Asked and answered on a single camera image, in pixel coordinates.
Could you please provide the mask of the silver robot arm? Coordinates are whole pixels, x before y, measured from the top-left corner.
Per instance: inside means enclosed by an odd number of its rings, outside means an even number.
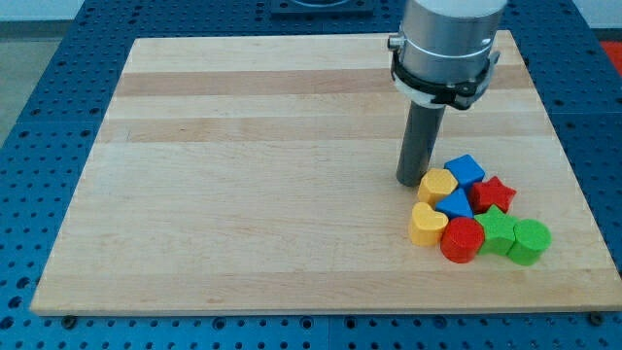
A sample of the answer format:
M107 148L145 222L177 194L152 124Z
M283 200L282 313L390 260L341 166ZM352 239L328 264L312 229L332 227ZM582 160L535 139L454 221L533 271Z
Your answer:
M468 109L487 90L506 0L408 0L388 39L395 87L428 109Z

